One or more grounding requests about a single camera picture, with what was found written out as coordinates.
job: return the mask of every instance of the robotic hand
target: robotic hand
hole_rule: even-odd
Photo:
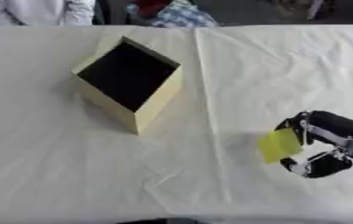
[[[319,153],[299,164],[294,159],[283,158],[280,163],[290,172],[305,178],[316,179],[344,171],[353,162],[353,120],[325,111],[301,112],[285,119],[276,130],[292,128],[301,145],[320,141],[331,144],[332,151]]]

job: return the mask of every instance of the yellow block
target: yellow block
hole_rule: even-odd
[[[301,153],[301,145],[292,129],[272,131],[258,141],[267,164],[277,163],[282,158]]]

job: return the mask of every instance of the cardboard box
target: cardboard box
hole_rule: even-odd
[[[123,37],[73,70],[81,95],[141,133],[182,85],[181,64]]]

